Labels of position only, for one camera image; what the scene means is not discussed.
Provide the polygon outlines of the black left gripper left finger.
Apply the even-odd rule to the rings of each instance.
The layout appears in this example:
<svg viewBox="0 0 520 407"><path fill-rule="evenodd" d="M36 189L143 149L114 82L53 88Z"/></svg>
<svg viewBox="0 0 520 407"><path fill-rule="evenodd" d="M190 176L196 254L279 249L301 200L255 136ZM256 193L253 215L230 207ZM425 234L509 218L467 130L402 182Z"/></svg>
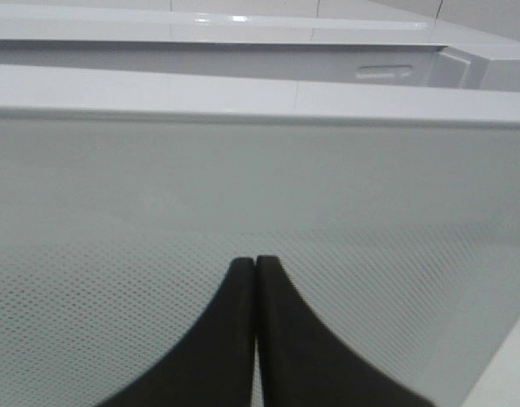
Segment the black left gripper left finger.
<svg viewBox="0 0 520 407"><path fill-rule="evenodd" d="M249 406L254 377L255 267L236 258L180 341L103 406Z"/></svg>

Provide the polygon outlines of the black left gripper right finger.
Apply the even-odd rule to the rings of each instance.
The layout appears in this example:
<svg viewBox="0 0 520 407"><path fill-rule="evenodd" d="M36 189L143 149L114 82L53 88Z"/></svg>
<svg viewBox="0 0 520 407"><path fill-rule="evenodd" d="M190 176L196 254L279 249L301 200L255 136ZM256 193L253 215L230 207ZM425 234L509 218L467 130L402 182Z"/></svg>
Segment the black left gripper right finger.
<svg viewBox="0 0 520 407"><path fill-rule="evenodd" d="M430 406L346 346L276 256L256 260L256 335L266 406Z"/></svg>

